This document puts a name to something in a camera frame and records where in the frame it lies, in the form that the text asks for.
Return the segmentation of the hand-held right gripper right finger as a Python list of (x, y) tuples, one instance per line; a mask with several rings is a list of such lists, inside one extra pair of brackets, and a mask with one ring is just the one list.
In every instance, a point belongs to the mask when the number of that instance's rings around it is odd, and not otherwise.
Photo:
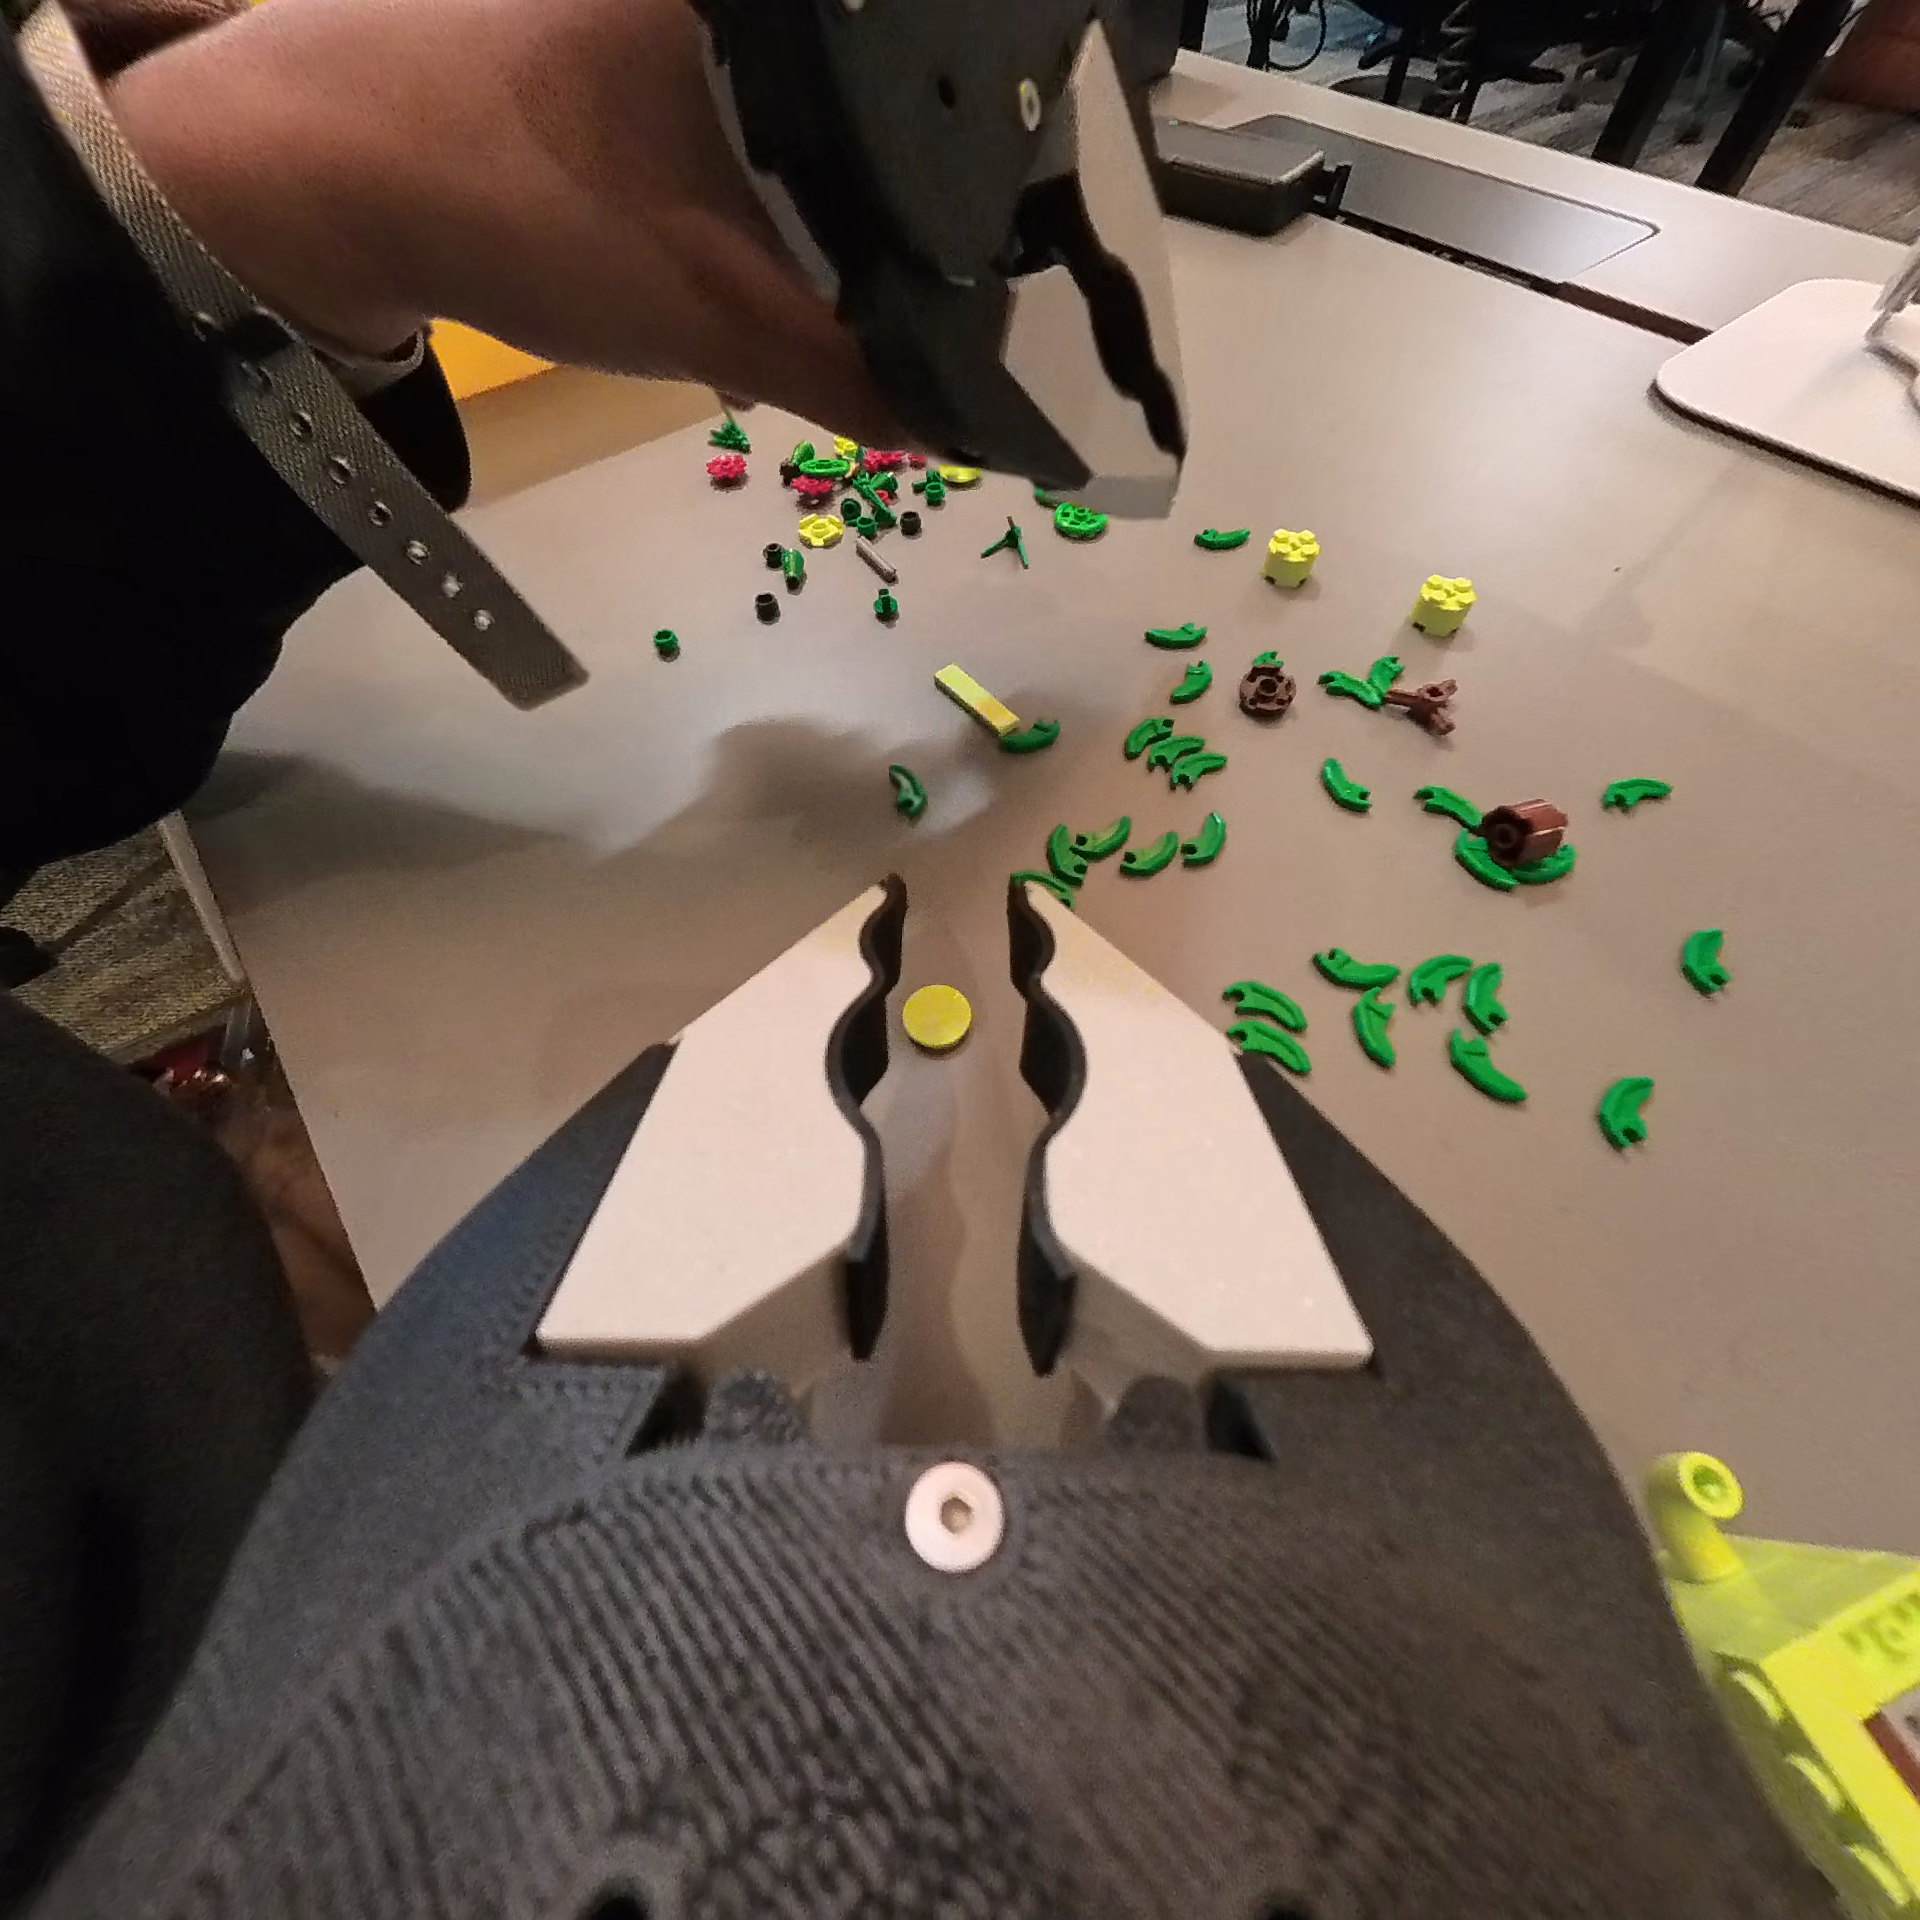
[(1143, 1377), (1369, 1366), (1250, 1058), (1031, 879), (1010, 880), (1010, 974), (1044, 1112), (1016, 1254), (1031, 1370), (1114, 1406)]

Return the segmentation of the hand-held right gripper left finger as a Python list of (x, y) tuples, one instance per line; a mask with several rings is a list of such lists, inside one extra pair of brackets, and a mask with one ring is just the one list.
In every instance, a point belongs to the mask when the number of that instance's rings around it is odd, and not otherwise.
[(876, 1351), (906, 887), (883, 875), (643, 1063), (661, 1068), (534, 1331), (569, 1360), (745, 1367), (805, 1394)]

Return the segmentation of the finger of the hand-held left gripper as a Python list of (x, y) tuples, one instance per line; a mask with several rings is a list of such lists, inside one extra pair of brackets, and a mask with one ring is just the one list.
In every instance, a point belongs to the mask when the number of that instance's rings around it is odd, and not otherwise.
[(1186, 452), (1182, 342), (1166, 218), (1102, 21), (1090, 21), (1025, 214), (1025, 393), (1071, 452)]
[(1172, 287), (1074, 275), (956, 287), (872, 275), (851, 327), (912, 439), (1114, 516), (1168, 516), (1182, 482)]

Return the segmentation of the lime green brick model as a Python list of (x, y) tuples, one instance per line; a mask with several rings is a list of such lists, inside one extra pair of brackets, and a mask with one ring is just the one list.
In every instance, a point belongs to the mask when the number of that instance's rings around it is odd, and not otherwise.
[(1918, 1560), (1763, 1540), (1708, 1452), (1645, 1476), (1675, 1616), (1769, 1808), (1844, 1914), (1918, 1914)]

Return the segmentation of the person's left forearm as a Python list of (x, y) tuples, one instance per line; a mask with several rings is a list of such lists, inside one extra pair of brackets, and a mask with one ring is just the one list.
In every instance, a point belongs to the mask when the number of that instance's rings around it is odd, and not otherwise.
[[(451, 289), (463, 142), (538, 51), (515, 6), (291, 6), (125, 86), (128, 112), (288, 247), (312, 328), (371, 351)], [(281, 639), (354, 567), (221, 403), (5, 51), (5, 887), (177, 811)]]

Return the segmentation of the person's left hand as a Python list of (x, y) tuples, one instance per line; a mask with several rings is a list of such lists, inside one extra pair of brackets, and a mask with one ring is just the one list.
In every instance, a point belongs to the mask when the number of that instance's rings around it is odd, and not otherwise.
[(208, 252), (352, 353), (460, 322), (921, 450), (743, 176), (662, 3), (81, 6), (109, 108)]

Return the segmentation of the black power adapter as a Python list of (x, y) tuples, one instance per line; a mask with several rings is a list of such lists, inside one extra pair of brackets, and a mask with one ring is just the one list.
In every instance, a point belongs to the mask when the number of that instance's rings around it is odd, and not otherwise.
[(1352, 172), (1311, 141), (1154, 121), (1166, 215), (1267, 238), (1300, 215), (1336, 215)]

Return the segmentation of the pile of small mixed pieces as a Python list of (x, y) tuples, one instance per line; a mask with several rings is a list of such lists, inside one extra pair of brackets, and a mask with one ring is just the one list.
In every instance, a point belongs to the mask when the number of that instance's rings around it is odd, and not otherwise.
[(945, 646), (1016, 658), (1049, 636), (1043, 612), (1010, 610), (1000, 590), (962, 590), (947, 562), (913, 553), (948, 496), (980, 490), (980, 466), (846, 437), (802, 439), (756, 466), (749, 428), (724, 413), (709, 435), (706, 479), (718, 500), (754, 500), (756, 482), (770, 482), (789, 525), (764, 544), (754, 587), (725, 575), (716, 615), (687, 610), (650, 636), (661, 662), (745, 629), (844, 652), (856, 639), (908, 639), (926, 659)]

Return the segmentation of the scattered green leaf pieces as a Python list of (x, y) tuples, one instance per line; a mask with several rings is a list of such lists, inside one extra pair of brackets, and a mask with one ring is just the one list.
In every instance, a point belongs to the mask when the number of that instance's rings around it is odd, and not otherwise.
[[(1071, 508), (1061, 503), (1055, 513), (1055, 528), (1061, 536), (1088, 543), (1107, 529), (1107, 516)], [(1203, 553), (1228, 553), (1242, 548), (1250, 540), (1248, 529), (1203, 529), (1197, 548)], [(1000, 540), (982, 548), (980, 560), (986, 562), (1000, 553), (1011, 553), (1021, 569), (1031, 567), (1025, 548), (1025, 529), (1016, 520), (1006, 520)], [(1168, 652), (1196, 652), (1208, 639), (1203, 623), (1177, 623), (1150, 627), (1145, 646)], [(1282, 662), (1275, 649), (1260, 649), (1256, 662)], [(1212, 684), (1211, 659), (1188, 659), (1182, 681), (1171, 690), (1171, 707), (1189, 707)], [(1324, 687), (1336, 701), (1351, 701), (1371, 712), (1395, 711), (1384, 705), (1389, 687), (1405, 687), (1405, 662), (1400, 654), (1380, 654), (1369, 662), (1364, 674), (1344, 668), (1330, 668), (1317, 674)], [(1021, 733), (996, 738), (996, 747), (1011, 756), (1029, 756), (1053, 747), (1060, 740), (1060, 722), (1053, 717), (1036, 717), (1025, 725)], [(1166, 784), (1174, 794), (1193, 794), (1197, 781), (1212, 779), (1228, 771), (1230, 756), (1214, 750), (1206, 736), (1186, 733), (1182, 722), (1172, 712), (1152, 712), (1143, 717), (1124, 738), (1122, 756), (1128, 764), (1162, 772)], [(892, 765), (889, 781), (893, 784), (893, 806), (901, 818), (917, 821), (926, 807), (923, 781), (906, 765)], [(1329, 756), (1317, 767), (1320, 790), (1344, 812), (1365, 816), (1373, 806), (1373, 789), (1355, 781), (1339, 756)], [(1610, 781), (1602, 790), (1598, 806), (1606, 812), (1635, 812), (1639, 806), (1666, 800), (1672, 784), (1660, 779), (1630, 775)], [(1462, 828), (1470, 828), (1491, 807), (1478, 807), (1455, 789), (1444, 784), (1427, 784), (1416, 789), (1413, 800), (1434, 818), (1445, 818)], [(1039, 869), (1015, 871), (1010, 875), (1015, 904), (1031, 907), (1036, 895), (1056, 900), (1071, 912), (1079, 890), (1088, 883), (1090, 869), (1099, 861), (1117, 861), (1117, 871), (1128, 879), (1158, 875), (1174, 863), (1186, 871), (1201, 871), (1212, 865), (1230, 841), (1230, 825), (1226, 816), (1212, 807), (1193, 834), (1168, 828), (1166, 834), (1137, 841), (1132, 834), (1132, 816), (1117, 818), (1099, 830), (1079, 830), (1069, 823), (1055, 823), (1044, 849), (1044, 863)], [(1714, 925), (1695, 928), (1679, 949), (1681, 978), (1699, 996), (1718, 996), (1730, 987), (1730, 972), (1721, 958), (1724, 930)], [(1506, 1075), (1491, 1051), (1494, 1036), (1501, 1035), (1508, 1022), (1501, 988), (1504, 972), (1498, 962), (1474, 962), (1469, 953), (1440, 952), (1413, 969), (1398, 969), (1394, 963), (1364, 962), (1347, 949), (1329, 947), (1311, 956), (1311, 967), (1317, 977), (1346, 994), (1352, 994), (1352, 1035), (1365, 1056), (1391, 1068), (1398, 1063), (1398, 1046), (1394, 1045), (1394, 1013), (1398, 1001), (1389, 994), (1400, 984), (1409, 1007), (1440, 1007), (1458, 984), (1458, 1016), (1463, 1027), (1448, 1031), (1448, 1061), (1454, 1071), (1474, 1087), (1482, 1096), (1496, 1100), (1506, 1107), (1521, 1107), (1528, 1091), (1519, 1079)], [(1223, 996), (1235, 1007), (1235, 1022), (1230, 1025), (1230, 1045), (1245, 1055), (1267, 1058), (1288, 1068), (1290, 1075), (1309, 1077), (1311, 1056), (1300, 1035), (1309, 1031), (1309, 1016), (1300, 1003), (1258, 978), (1230, 984)], [(1655, 1079), (1650, 1075), (1624, 1075), (1615, 1079), (1597, 1101), (1597, 1127), (1610, 1148), (1630, 1149), (1647, 1141), (1645, 1109), (1655, 1094)]]

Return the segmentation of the brown block on green leaves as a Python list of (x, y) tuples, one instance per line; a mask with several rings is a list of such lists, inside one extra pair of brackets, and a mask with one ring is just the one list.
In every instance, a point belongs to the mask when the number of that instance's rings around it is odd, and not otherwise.
[(1454, 861), (1501, 893), (1552, 887), (1577, 865), (1566, 830), (1570, 816), (1544, 797), (1498, 806), (1475, 825), (1462, 828)]

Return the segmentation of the person's black clothed body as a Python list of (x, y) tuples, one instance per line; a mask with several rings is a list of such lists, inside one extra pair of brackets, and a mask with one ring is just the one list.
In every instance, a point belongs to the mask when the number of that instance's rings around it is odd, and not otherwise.
[(228, 1151), (5, 996), (5, 1914), (154, 1735), (312, 1396)]

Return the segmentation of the white book stand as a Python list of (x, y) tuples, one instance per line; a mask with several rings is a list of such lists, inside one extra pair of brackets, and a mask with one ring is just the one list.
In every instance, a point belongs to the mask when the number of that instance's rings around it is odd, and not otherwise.
[(1918, 249), (1883, 287), (1799, 280), (1675, 353), (1678, 413), (1918, 503)]

